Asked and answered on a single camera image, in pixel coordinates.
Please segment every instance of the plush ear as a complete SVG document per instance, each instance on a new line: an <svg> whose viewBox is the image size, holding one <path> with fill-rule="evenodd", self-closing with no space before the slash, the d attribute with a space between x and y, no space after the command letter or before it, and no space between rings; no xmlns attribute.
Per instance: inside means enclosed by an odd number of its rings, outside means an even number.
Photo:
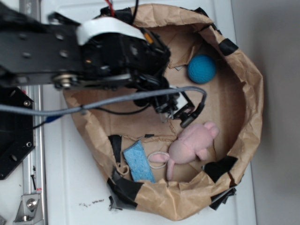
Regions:
<svg viewBox="0 0 300 225"><path fill-rule="evenodd" d="M216 124L214 122L208 121L204 124L204 126L209 130L209 132L213 138L216 138L216 136L220 132L219 128L216 126Z"/></svg>
<svg viewBox="0 0 300 225"><path fill-rule="evenodd" d="M148 160L152 163L165 163L169 158L169 154L165 152L154 152L148 156Z"/></svg>

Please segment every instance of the gray cable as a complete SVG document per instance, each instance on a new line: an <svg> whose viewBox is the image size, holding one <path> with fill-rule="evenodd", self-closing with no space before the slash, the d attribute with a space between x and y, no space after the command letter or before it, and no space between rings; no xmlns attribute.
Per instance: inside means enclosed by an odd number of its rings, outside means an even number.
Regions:
<svg viewBox="0 0 300 225"><path fill-rule="evenodd" d="M80 107L73 107L68 109L61 109L61 110L54 110L54 111L37 111L32 109L25 109L21 107L16 106L9 106L9 105L2 105L0 104L0 111L7 112L7 113L17 113L17 114L23 114L23 115L32 115L32 116L46 116L46 117L52 117L52 116L62 116L66 114L71 113L77 113L77 112L84 112L88 109L97 108L99 106L113 104L117 102L125 102L125 101L133 101L143 98L150 98L155 96L161 96L161 95L167 95L167 94L175 94L187 90L194 90L198 91L203 94L202 102L206 99L206 92L198 87L183 87L183 88L176 88L176 89L163 89L163 90L152 90L152 91L145 91L145 92L136 92L129 95L124 96L118 96L113 98L108 98L105 100L101 100L98 102L94 102L87 105L82 105Z"/></svg>

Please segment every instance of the blue sponge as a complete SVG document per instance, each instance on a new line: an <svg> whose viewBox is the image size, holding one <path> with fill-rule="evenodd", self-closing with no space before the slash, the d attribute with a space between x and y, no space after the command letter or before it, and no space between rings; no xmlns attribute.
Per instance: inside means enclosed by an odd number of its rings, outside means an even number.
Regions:
<svg viewBox="0 0 300 225"><path fill-rule="evenodd" d="M141 141L123 151L134 181L150 180L155 183L153 173L147 160Z"/></svg>

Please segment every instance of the pink plush bunny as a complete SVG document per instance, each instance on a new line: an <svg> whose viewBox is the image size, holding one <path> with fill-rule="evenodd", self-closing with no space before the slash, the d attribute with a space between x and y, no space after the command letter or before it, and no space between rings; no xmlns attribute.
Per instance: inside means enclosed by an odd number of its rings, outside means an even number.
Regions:
<svg viewBox="0 0 300 225"><path fill-rule="evenodd" d="M189 125L170 145L169 154L155 152L150 155L149 161L154 163L167 162L167 179L172 180L175 163L189 163L195 160L196 156L202 161L207 159L207 148L212 145L218 133L218 127L211 121L204 125L199 123Z"/></svg>

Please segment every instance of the cardboard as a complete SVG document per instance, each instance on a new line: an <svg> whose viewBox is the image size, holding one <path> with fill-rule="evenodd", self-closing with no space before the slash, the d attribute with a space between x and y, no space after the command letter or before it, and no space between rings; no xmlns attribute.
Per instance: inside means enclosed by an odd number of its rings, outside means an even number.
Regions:
<svg viewBox="0 0 300 225"><path fill-rule="evenodd" d="M156 183L144 182L133 199L137 203L136 210L159 214L171 220L181 220L197 213L211 204L211 197L240 182L258 147L262 130L262 75L242 50L237 49L226 55L223 53L220 43L226 39L210 26L212 23L202 14L179 7L149 4L138 8L135 25L160 34L170 47L172 55L165 72L170 84L178 87L198 86L208 93L205 108L194 123L214 121L220 128L220 134L209 149L208 161L196 159L186 165L175 165L174 181L166 181L166 168L152 170ZM190 59L199 53L211 56L217 63L215 78L202 85L189 80L186 67ZM178 66L183 68L178 71L175 69ZM64 95L68 106L73 107L133 92L135 90L122 88L118 91L65 91ZM186 94L198 105L202 97L200 93ZM118 112L139 109L133 102L105 107ZM152 107L131 116L90 110L86 115L74 114L73 120L105 180L112 176L114 168L125 179L131 179L122 154L121 163L117 165L108 136L121 135L122 150L141 140L146 155L149 155L155 151L167 152L169 145L182 131L179 120L161 123ZM141 138L145 134L154 136ZM214 182L202 170L202 165L217 162L226 155L238 160L229 172Z"/></svg>

